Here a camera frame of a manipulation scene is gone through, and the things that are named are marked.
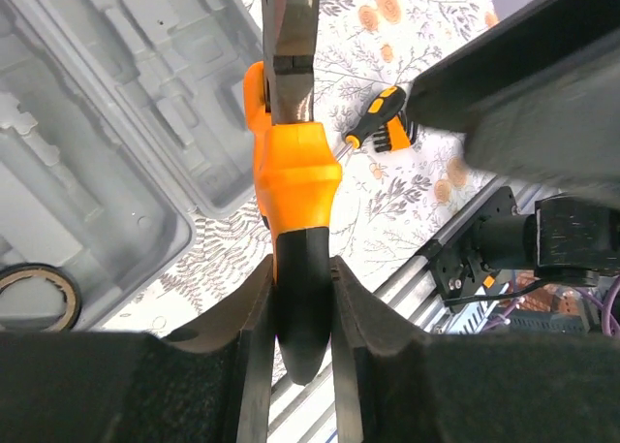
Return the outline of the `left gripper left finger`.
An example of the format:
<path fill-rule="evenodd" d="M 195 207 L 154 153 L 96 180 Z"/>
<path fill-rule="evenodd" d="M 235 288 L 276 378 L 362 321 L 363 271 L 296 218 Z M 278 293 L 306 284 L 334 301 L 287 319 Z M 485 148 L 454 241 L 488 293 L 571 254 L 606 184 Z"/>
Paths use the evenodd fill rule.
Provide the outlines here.
<path fill-rule="evenodd" d="M 274 332 L 272 261 L 159 338 L 5 332 L 5 442 L 263 442 Z"/>

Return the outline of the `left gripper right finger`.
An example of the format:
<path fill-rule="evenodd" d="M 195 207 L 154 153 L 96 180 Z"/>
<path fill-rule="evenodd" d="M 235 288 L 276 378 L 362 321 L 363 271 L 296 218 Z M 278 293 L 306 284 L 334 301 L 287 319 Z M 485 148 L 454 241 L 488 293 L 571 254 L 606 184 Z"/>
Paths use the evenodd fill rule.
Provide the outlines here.
<path fill-rule="evenodd" d="M 345 262 L 331 261 L 334 372 L 355 404 L 396 402 L 405 378 L 412 442 L 615 442 L 619 438 L 619 343 L 601 335 L 431 334 L 404 327 L 390 352 L 372 332 L 370 302 Z"/>

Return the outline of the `black electrical tape roll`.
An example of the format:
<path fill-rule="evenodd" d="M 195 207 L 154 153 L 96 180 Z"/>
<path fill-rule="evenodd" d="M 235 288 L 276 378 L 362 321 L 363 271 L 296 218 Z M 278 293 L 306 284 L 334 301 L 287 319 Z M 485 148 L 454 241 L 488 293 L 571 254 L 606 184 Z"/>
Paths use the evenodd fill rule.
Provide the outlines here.
<path fill-rule="evenodd" d="M 63 269 L 41 263 L 1 269 L 2 331 L 69 331 L 81 308 L 79 286 Z"/>

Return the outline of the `orange handled pliers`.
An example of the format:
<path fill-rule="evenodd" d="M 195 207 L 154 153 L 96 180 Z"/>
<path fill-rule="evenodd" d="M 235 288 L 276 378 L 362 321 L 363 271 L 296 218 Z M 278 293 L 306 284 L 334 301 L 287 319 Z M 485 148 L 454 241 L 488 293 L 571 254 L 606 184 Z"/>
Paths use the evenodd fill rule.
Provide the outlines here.
<path fill-rule="evenodd" d="M 314 118 L 320 0 L 262 0 L 263 59 L 244 77 L 257 204 L 272 240 L 275 330 L 291 380 L 310 383 L 331 332 L 329 224 L 342 168 Z"/>

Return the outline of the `grey plastic tool case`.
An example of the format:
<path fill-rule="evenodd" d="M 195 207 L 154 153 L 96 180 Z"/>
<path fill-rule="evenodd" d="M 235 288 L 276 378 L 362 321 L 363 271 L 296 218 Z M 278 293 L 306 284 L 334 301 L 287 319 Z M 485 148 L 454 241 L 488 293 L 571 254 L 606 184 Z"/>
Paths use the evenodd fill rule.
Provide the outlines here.
<path fill-rule="evenodd" d="M 241 0 L 1 0 L 1 269 L 78 284 L 103 324 L 252 195 Z"/>

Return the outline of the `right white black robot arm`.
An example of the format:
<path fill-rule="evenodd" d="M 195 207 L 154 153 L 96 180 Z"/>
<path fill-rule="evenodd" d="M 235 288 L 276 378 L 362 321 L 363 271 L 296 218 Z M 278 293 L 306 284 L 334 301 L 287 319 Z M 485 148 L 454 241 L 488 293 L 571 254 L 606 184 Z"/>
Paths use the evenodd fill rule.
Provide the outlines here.
<path fill-rule="evenodd" d="M 419 75 L 406 113 L 463 134 L 473 169 L 559 189 L 475 227 L 488 266 L 618 273 L 619 0 L 534 0 Z"/>

